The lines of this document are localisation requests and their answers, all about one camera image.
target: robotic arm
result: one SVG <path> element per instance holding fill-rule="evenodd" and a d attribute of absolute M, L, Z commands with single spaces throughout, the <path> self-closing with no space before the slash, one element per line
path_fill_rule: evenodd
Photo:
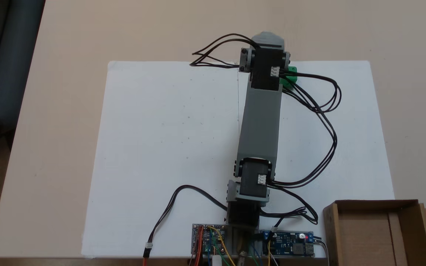
<path fill-rule="evenodd" d="M 279 139 L 279 69 L 287 69 L 290 62 L 281 37 L 262 32 L 252 40 L 261 49 L 241 50 L 239 71 L 250 77 L 234 167 L 236 180 L 229 181 L 226 199 L 228 225 L 244 229 L 258 226 L 261 207 L 269 201 L 266 183 L 274 180 Z"/>

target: black chair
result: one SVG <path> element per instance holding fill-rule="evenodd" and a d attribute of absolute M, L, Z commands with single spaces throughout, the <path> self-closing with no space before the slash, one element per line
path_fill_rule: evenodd
<path fill-rule="evenodd" d="M 17 125 L 44 0 L 0 0 L 0 138 Z"/>

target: electronic component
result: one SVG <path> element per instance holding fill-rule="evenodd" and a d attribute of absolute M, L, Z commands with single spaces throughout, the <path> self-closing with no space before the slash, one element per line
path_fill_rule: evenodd
<path fill-rule="evenodd" d="M 225 254 L 225 249 L 223 244 L 221 243 L 218 233 L 215 230 L 213 231 L 213 238 L 211 237 L 212 233 L 208 226 L 216 228 L 220 231 L 221 237 L 223 241 L 226 241 L 226 231 L 227 226 L 224 224 L 193 224 L 192 225 L 192 245 L 191 245 L 191 253 L 196 253 L 196 249 L 198 247 L 198 230 L 203 226 L 203 234 L 202 234 L 202 253 L 208 254 L 208 249 L 210 249 L 210 255 L 214 254 Z"/>
<path fill-rule="evenodd" d="M 267 241 L 271 241 L 270 251 L 274 256 L 315 256 L 313 232 L 261 231 L 262 255 L 267 256 Z"/>

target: yellow wire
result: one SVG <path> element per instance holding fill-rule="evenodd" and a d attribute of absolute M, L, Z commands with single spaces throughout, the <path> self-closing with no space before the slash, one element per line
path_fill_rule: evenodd
<path fill-rule="evenodd" d="M 230 261 L 233 264 L 233 266 L 236 266 L 236 264 L 234 263 L 233 259 L 231 259 L 230 253 L 228 253 L 228 250 L 226 249 L 226 245 L 223 242 L 223 238 L 221 237 L 220 231 L 218 231 L 218 229 L 216 229 L 215 227 L 212 227 L 212 226 L 207 226 L 207 228 L 211 228 L 211 229 L 213 229 L 213 230 L 216 231 L 216 233 L 218 234 L 218 238 L 220 239 L 221 244 L 223 245 L 224 250 L 226 251 L 226 255 L 228 255 L 228 258 L 230 258 Z"/>
<path fill-rule="evenodd" d="M 267 244 L 267 250 L 269 251 L 269 256 L 267 256 L 267 260 L 269 261 L 269 266 L 271 266 L 271 241 L 269 241 L 269 244 Z"/>

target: blue circuit board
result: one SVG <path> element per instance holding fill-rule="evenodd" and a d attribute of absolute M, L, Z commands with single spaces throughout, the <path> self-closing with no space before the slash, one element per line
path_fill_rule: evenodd
<path fill-rule="evenodd" d="M 261 231 L 264 236 L 262 254 L 267 255 L 270 234 L 270 251 L 274 256 L 315 256 L 313 232 Z"/>

